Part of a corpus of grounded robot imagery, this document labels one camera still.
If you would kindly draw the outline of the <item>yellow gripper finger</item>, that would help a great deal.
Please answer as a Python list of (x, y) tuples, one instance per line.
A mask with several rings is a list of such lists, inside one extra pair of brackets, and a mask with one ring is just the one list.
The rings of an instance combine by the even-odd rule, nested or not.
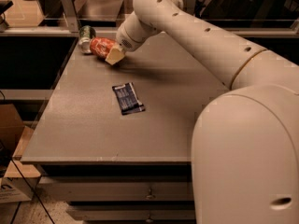
[(110, 49), (107, 57), (106, 62), (110, 65), (114, 65), (121, 61), (125, 57), (125, 50), (119, 44), (115, 44)]

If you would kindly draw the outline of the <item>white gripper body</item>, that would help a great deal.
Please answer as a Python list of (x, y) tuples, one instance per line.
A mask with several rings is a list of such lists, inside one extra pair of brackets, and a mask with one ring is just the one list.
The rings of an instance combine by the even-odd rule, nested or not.
[(119, 27), (116, 41), (125, 52), (133, 52), (139, 49), (149, 37), (159, 33), (160, 30), (142, 22), (132, 12)]

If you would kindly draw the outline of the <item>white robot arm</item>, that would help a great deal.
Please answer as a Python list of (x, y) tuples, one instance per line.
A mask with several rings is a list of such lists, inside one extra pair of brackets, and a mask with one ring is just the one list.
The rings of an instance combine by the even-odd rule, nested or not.
[(196, 223), (299, 224), (297, 65), (182, 6), (133, 0), (113, 59), (166, 32), (228, 88), (193, 129)]

